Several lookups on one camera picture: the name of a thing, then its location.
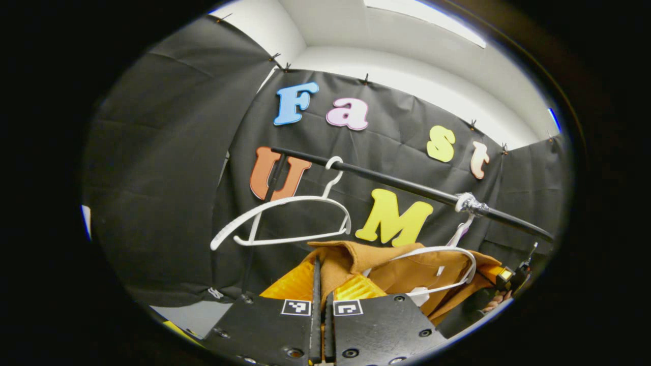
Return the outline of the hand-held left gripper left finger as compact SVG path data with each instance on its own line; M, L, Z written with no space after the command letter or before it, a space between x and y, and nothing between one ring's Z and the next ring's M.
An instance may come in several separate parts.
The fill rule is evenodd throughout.
M322 362L319 259L314 260L311 299L241 296L202 343L241 365L316 365Z

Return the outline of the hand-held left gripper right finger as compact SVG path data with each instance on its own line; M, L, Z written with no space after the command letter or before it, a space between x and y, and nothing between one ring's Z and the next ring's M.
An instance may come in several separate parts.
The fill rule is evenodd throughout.
M395 365L447 342L405 293L325 302L323 360L334 365Z

